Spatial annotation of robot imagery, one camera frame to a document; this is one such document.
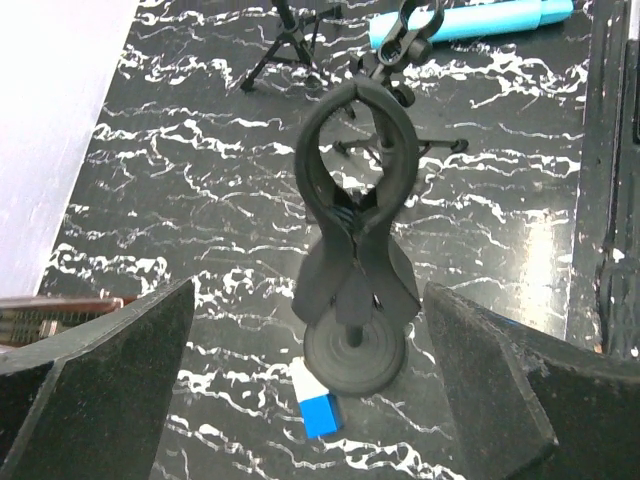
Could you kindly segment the black tripod stand blue mic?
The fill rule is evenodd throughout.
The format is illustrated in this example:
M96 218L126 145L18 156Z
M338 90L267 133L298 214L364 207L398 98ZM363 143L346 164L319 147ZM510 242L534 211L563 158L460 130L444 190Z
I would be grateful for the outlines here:
M411 15L418 7L428 5L433 7L431 19L417 30L410 29ZM402 2L396 20L375 51L367 56L351 59L351 73L365 75L380 83L402 107L409 108L415 102L413 91L405 84L394 87L391 76L403 72L409 65L422 66L426 63L432 52L430 38L438 32L443 21L444 6L440 1ZM333 143L334 150L347 156L350 150L362 148L375 158L378 165L387 163L394 150L391 130L379 114L375 113L373 119L376 132L369 138L336 141Z

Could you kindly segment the blue microphone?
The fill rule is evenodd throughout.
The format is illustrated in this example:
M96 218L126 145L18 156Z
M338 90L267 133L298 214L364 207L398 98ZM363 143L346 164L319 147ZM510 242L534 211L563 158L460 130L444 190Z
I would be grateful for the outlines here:
M439 30L432 42L447 42L475 37L535 30L541 26L563 22L574 10L570 0L503 1L491 4L445 9ZM424 27L434 13L426 7L417 8L410 16L410 30ZM390 12L373 17L369 22L369 41L378 48L398 17Z

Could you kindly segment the black shock mount tripod stand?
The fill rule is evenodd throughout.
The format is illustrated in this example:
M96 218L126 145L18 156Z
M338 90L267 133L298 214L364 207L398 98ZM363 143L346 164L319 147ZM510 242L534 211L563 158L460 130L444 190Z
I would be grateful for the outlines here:
M342 6L332 3L325 10L296 15L287 0L272 0L271 3L280 19L279 34L261 60L245 76L240 85L243 92L254 90L255 80L269 64L304 66L320 78L327 76L315 58L317 35L323 20L343 18Z

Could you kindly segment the black round base mic stand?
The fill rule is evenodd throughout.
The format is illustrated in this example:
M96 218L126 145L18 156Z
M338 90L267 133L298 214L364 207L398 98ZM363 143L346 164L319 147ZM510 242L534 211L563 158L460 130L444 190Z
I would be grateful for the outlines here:
M319 150L324 123L357 100L391 140L391 162L356 200L335 183ZM391 226L418 172L415 128L391 93L359 78L313 107L298 136L294 172L321 237L300 266L292 310L306 325L304 357L332 393L366 397L388 387L406 359L405 327L420 310L413 266Z

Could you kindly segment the blue white toy block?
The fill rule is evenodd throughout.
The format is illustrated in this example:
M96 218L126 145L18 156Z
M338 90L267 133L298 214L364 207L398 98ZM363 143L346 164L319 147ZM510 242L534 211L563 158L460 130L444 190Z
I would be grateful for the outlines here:
M289 373L307 437L314 439L338 432L343 422L337 400L310 372L302 357L291 361Z

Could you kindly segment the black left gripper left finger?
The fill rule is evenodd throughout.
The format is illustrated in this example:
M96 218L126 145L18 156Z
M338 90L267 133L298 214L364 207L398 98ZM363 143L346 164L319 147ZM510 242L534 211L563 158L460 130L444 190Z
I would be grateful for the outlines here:
M2 355L2 478L148 478L193 318L184 280Z

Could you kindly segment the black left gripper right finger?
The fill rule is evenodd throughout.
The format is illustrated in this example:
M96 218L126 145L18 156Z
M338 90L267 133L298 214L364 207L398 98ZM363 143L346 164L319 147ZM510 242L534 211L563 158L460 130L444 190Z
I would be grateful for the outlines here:
M636 479L639 365L429 282L423 309L468 479Z

